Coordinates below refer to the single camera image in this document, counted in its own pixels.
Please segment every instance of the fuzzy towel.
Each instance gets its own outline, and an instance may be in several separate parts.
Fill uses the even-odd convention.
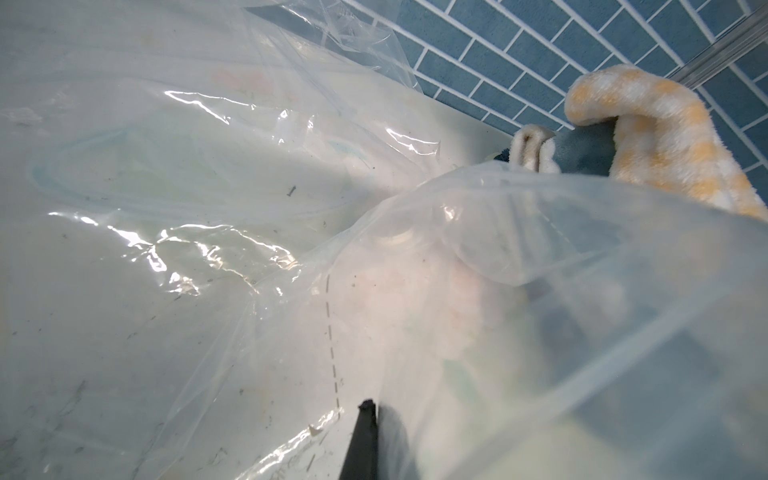
[[[703,102],[682,85],[617,65],[576,80],[565,98],[565,114],[577,126],[618,117],[610,177],[768,221],[768,209],[723,146]],[[554,139],[541,141],[535,129],[527,126],[515,135],[510,161],[534,171],[559,171],[552,160]],[[540,142],[535,162],[532,141]]]

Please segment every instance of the clear plastic sheet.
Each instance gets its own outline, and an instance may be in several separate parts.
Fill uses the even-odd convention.
[[[334,478],[367,397],[382,478],[768,472],[765,225],[444,174],[341,4],[0,9],[0,475]]]
[[[446,170],[379,75],[415,84],[392,32],[302,5],[368,64],[236,2],[0,6],[0,475],[158,478],[253,351],[255,285]]]

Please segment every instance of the blue tile wall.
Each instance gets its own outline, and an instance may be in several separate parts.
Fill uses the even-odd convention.
[[[673,0],[664,7],[656,18],[650,21],[650,26],[659,32],[683,61],[691,61],[710,45],[707,37],[679,1]]]
[[[718,36],[741,18],[743,12],[739,4],[731,0],[710,0],[699,10],[699,15],[712,33]]]
[[[395,32],[425,94],[509,134],[528,123],[572,128],[563,98],[582,74],[630,62],[669,76],[765,2],[342,1],[363,22]],[[320,42],[314,27],[282,18],[279,8],[249,10]],[[697,92],[725,145],[768,195],[768,44]]]
[[[554,77],[565,66],[565,60],[560,55],[524,31],[507,50],[507,55],[516,58],[544,78]]]
[[[520,27],[485,0],[456,0],[450,15],[501,49],[520,31]]]

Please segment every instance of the dashed line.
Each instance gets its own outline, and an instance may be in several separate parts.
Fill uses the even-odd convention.
[[[326,277],[326,294],[328,293],[329,287],[330,287],[330,281],[331,276],[330,274]],[[328,303],[328,300],[326,300],[326,316],[328,318],[331,317],[331,307]],[[328,341],[333,342],[333,330],[331,329],[331,324],[328,324]],[[331,368],[333,368],[333,392],[336,394],[336,410],[338,412],[339,418],[341,418],[341,402],[339,401],[339,383],[336,381],[336,356],[333,354],[333,344],[330,346],[330,352],[331,352]]]

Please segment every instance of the folded clothes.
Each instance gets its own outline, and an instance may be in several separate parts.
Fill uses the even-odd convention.
[[[576,80],[565,114],[573,131],[554,135],[526,125],[512,140],[509,161],[542,173],[607,174],[768,220],[703,102],[682,85],[617,65]]]

